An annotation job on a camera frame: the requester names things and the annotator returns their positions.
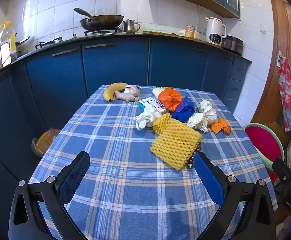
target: orange cloth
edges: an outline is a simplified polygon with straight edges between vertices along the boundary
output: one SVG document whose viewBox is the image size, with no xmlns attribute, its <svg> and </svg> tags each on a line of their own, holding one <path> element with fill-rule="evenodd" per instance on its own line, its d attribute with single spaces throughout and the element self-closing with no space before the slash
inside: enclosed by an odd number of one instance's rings
<svg viewBox="0 0 291 240">
<path fill-rule="evenodd" d="M 159 94 L 158 100 L 169 111 L 175 111 L 176 107 L 181 104 L 183 98 L 179 91 L 174 90 L 172 87 L 167 87 Z"/>
<path fill-rule="evenodd" d="M 218 132 L 221 131 L 221 129 L 223 129 L 223 131 L 229 135 L 231 133 L 231 126 L 229 125 L 229 123 L 223 119 L 223 118 L 219 118 L 218 122 L 214 122 L 211 125 L 211 130 L 217 134 Z"/>
</svg>

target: black countertop edge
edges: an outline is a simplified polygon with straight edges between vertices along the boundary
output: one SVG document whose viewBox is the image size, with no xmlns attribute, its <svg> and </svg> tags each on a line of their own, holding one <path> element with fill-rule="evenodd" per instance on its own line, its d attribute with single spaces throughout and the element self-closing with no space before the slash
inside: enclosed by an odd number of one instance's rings
<svg viewBox="0 0 291 240">
<path fill-rule="evenodd" d="M 82 43 L 82 42 L 86 42 L 86 41 L 101 40 L 101 39 L 113 39 L 113 38 L 123 38 L 123 37 L 124 38 L 132 38 L 132 37 L 133 38 L 168 38 L 168 39 L 178 39 L 178 40 L 185 40 L 185 41 L 190 41 L 190 42 L 197 42 L 197 43 L 200 43 L 200 44 L 203 44 L 203 45 L 206 45 L 206 46 L 213 47 L 215 49 L 220 49 L 220 50 L 222 50 L 224 52 L 232 54 L 234 57 L 239 57 L 239 58 L 242 58 L 242 59 L 246 60 L 247 62 L 250 62 L 250 64 L 252 63 L 252 61 L 250 61 L 250 60 L 248 60 L 248 59 L 246 59 L 244 57 L 241 57 L 241 56 L 239 56 L 239 55 L 237 55 L 237 54 L 235 54 L 233 52 L 227 51 L 225 49 L 222 49 L 219 46 L 210 44 L 210 43 L 208 43 L 206 41 L 199 40 L 199 39 L 191 39 L 191 38 L 186 38 L 184 36 L 178 36 L 178 35 L 166 34 L 166 33 L 158 33 L 158 34 L 153 34 L 153 33 L 143 33 L 143 34 L 110 33 L 109 34 L 109 33 L 107 33 L 107 34 L 98 34 L 98 35 L 92 35 L 92 36 L 78 37 L 78 38 L 75 38 L 75 39 L 61 41 L 61 42 L 58 42 L 58 43 L 43 47 L 41 49 L 36 49 L 36 50 L 34 50 L 32 52 L 29 52 L 29 53 L 19 57 L 16 61 L 12 62 L 11 64 L 9 64 L 9 65 L 7 65 L 7 66 L 5 66 L 3 68 L 0 68 L 0 73 L 5 71 L 5 70 L 8 70 L 9 68 L 14 66 L 19 61 L 22 61 L 25 58 L 28 58 L 28 57 L 30 57 L 32 55 L 38 54 L 38 53 L 46 51 L 46 50 L 55 49 L 55 48 L 58 48 L 58 47 L 61 47 L 61 46 L 66 46 L 66 45 L 70 45 L 70 44 L 73 44 L 73 43 Z"/>
</svg>

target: yellow foam net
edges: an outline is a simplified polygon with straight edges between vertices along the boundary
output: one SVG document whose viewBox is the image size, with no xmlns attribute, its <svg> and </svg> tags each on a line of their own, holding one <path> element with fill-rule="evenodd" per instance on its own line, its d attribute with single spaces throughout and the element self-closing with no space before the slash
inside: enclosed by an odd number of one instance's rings
<svg viewBox="0 0 291 240">
<path fill-rule="evenodd" d="M 181 170 L 202 139 L 202 135 L 186 124 L 164 114 L 153 123 L 159 136 L 150 151 L 177 170 Z"/>
</svg>

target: blender handle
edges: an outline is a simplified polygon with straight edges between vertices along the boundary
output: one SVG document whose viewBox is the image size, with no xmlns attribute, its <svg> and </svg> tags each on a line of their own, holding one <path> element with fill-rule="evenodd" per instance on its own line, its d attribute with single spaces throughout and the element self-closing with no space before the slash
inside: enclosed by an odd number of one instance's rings
<svg viewBox="0 0 291 240">
<path fill-rule="evenodd" d="M 137 32 L 138 30 L 140 30 L 141 25 L 140 25 L 140 23 L 135 23 L 135 24 L 138 24 L 138 25 L 139 25 L 139 28 L 136 30 L 136 32 Z"/>
<path fill-rule="evenodd" d="M 222 35 L 222 38 L 224 39 L 224 38 L 226 38 L 227 37 L 227 34 L 226 34 L 226 26 L 224 25 L 224 24 L 222 24 L 222 26 L 224 27 L 224 29 L 225 29 L 225 35 Z"/>
</svg>

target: blue checkered tablecloth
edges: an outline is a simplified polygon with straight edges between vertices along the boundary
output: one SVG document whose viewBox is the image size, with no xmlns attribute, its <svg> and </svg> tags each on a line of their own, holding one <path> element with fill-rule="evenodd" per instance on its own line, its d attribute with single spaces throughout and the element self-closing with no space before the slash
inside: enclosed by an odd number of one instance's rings
<svg viewBox="0 0 291 240">
<path fill-rule="evenodd" d="M 71 218 L 88 239 L 196 239 L 218 209 L 195 170 L 177 171 L 150 152 L 154 131 L 138 131 L 132 121 L 143 111 L 137 102 L 103 99 L 101 86 L 74 114 L 40 161 L 30 183 L 56 176 L 80 151 L 90 155 L 90 167 L 70 203 Z M 139 99 L 152 96 L 141 87 Z M 277 201 L 268 173 L 251 141 L 233 115 L 212 93 L 179 89 L 195 105 L 207 99 L 219 118 L 232 127 L 203 134 L 202 151 L 226 175 L 242 182 L 267 182 L 273 206 Z M 52 234 L 60 238 L 44 205 Z M 238 222 L 240 203 L 224 239 Z"/>
</svg>

